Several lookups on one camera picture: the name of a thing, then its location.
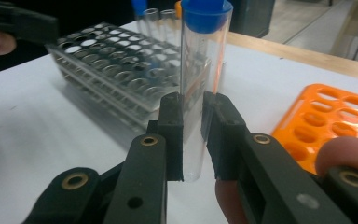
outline wooden surface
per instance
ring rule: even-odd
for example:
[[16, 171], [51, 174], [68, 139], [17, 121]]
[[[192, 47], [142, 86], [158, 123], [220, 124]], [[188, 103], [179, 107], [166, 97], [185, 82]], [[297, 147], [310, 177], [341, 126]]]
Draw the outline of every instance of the wooden surface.
[[228, 34], [227, 42], [232, 45], [262, 51], [267, 54], [320, 67], [343, 75], [358, 77], [358, 62], [356, 61], [235, 33]]

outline table surface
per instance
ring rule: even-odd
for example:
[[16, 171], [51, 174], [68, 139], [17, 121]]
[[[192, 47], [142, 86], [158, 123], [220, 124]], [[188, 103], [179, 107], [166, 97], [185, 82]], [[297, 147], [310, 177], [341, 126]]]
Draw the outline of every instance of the table surface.
[[[358, 63], [230, 34], [227, 95], [255, 133], [271, 133], [308, 85], [358, 93]], [[48, 183], [74, 167], [102, 174], [136, 136], [67, 85], [50, 56], [0, 72], [0, 224], [21, 223]], [[195, 183], [170, 182], [168, 223], [226, 223], [205, 153]]]

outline person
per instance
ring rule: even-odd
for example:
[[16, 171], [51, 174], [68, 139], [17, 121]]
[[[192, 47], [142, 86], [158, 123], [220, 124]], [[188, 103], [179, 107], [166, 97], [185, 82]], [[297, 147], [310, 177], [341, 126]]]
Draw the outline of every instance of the person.
[[[358, 170], [358, 138], [337, 137], [321, 147], [315, 162], [317, 175], [325, 176], [329, 168], [340, 165]], [[248, 223], [241, 207], [237, 181], [216, 180], [215, 194], [229, 224]]]

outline test tube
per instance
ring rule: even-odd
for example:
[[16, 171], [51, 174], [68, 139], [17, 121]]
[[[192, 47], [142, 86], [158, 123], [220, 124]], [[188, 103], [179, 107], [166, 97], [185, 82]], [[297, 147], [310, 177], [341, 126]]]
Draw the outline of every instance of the test tube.
[[[200, 177], [212, 118], [212, 111], [202, 111], [203, 93], [217, 93], [232, 9], [227, 0], [182, 0], [180, 91], [184, 96], [183, 172], [186, 182]], [[205, 125], [202, 127], [205, 135], [201, 133], [201, 122]]]
[[175, 9], [167, 9], [161, 11], [161, 25], [162, 25], [162, 37], [165, 45], [168, 47], [170, 44], [176, 48], [180, 46], [181, 39], [181, 26], [176, 17]]
[[149, 8], [144, 11], [148, 36], [155, 44], [161, 41], [161, 31], [159, 30], [159, 10]]
[[144, 36], [148, 36], [145, 14], [144, 14], [147, 8], [146, 0], [131, 0], [131, 3], [135, 13], [135, 20], [136, 20], [138, 33]]

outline floor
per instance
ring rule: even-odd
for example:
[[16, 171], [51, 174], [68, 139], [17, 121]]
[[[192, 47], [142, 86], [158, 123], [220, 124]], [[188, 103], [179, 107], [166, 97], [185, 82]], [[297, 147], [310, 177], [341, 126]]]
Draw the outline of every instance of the floor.
[[358, 0], [275, 0], [269, 28], [263, 39], [358, 61]]

